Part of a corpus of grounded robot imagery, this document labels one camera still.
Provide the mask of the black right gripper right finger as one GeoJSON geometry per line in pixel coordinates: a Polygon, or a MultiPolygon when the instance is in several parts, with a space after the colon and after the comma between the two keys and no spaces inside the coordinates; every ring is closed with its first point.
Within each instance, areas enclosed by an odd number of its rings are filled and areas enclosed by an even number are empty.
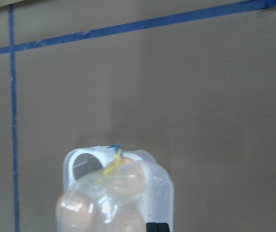
{"type": "Polygon", "coordinates": [[[170,227],[168,223],[158,223],[158,232],[170,232],[170,227]]]}

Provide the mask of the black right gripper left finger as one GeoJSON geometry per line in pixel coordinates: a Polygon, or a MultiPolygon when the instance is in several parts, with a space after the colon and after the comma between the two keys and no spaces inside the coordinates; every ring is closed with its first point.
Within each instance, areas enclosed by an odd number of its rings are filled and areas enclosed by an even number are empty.
{"type": "Polygon", "coordinates": [[[156,222],[148,222],[146,224],[146,232],[158,232],[158,224],[156,222]]]}

